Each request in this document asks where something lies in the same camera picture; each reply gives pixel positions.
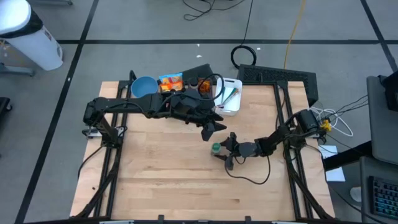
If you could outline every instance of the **gray floor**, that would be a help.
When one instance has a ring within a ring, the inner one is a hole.
[[[58,40],[78,40],[93,0],[64,4],[38,4],[32,7]],[[200,2],[190,0],[201,6]],[[218,7],[230,5],[217,1]],[[398,39],[396,1],[368,0],[385,39]],[[87,39],[160,40],[160,39],[241,39],[244,35],[249,1],[230,11],[213,11],[193,22],[182,19],[195,13],[181,0],[99,0]],[[288,39],[299,11],[296,0],[254,0],[248,39]],[[307,0],[295,39],[377,40],[359,0]],[[235,77],[237,70],[229,60],[234,44],[146,44],[84,45],[75,70],[65,105],[45,161],[37,189],[27,213],[26,222],[67,218],[76,187],[76,173],[83,157],[86,139],[81,135],[85,105],[98,96],[102,81],[126,79],[130,69],[137,76],[157,77],[209,63],[214,72]],[[282,68],[285,44],[252,44],[257,64]],[[37,69],[33,78],[17,75],[0,76],[0,96],[8,96],[14,110],[1,125],[0,135],[0,217],[2,223],[13,223],[29,183],[44,137],[49,128],[76,45],[62,45],[65,63],[45,72]],[[398,57],[398,45],[389,45]],[[8,65],[35,66],[24,57],[0,60]],[[238,51],[236,61],[250,63],[251,56]],[[389,75],[392,70],[379,44],[377,45],[292,45],[287,68],[315,72],[320,102],[337,109],[366,94],[366,77]],[[332,136],[355,146],[370,139],[368,109],[361,108],[343,115],[354,137],[340,133]],[[332,139],[339,151],[346,148]],[[345,198],[352,186],[359,185],[359,166],[343,168],[345,183],[331,183]],[[336,216],[360,221],[358,212],[350,209],[333,192]]]

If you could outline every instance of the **table leg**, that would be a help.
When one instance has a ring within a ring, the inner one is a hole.
[[[325,170],[332,170],[356,162],[361,156],[372,157],[372,141],[362,143],[345,152],[341,152],[323,160]]]

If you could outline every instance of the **white paper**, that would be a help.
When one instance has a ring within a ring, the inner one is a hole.
[[[322,153],[322,158],[326,159],[327,157],[334,156],[337,153],[336,146],[319,146],[319,151]],[[326,180],[331,182],[345,182],[346,179],[344,177],[343,168],[339,167],[337,169],[329,170],[326,172]]]

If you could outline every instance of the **wooden tabletop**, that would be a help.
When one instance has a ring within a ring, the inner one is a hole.
[[[99,95],[114,98],[117,87],[118,82],[103,82]],[[253,142],[275,131],[273,88],[243,86],[242,94],[237,115],[224,116],[221,122],[228,128],[214,133],[208,142],[201,140],[201,128],[194,124],[129,114],[112,219],[156,220],[158,215],[165,215],[166,220],[243,220],[250,215],[253,220],[294,220],[282,144],[269,157],[271,176],[263,185],[230,178],[224,162],[210,155],[211,145],[225,140],[231,131],[236,133],[238,142]],[[308,108],[302,82],[289,82],[289,95],[293,112]],[[111,114],[106,118],[110,123]],[[307,143],[318,147],[313,139]],[[100,138],[89,140],[85,158],[99,145]],[[82,169],[71,215],[80,212],[98,188],[104,152],[103,149]],[[302,158],[309,190],[334,216],[319,152],[305,147]],[[248,158],[243,165],[235,163],[231,173],[263,181],[268,173],[267,159]],[[303,198],[297,189],[304,217]],[[108,192],[104,194],[101,214],[105,213],[107,201]]]

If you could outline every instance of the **blue cup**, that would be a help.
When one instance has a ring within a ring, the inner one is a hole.
[[[136,98],[141,98],[146,94],[153,94],[158,89],[157,81],[152,77],[140,77],[131,85],[131,93]]]

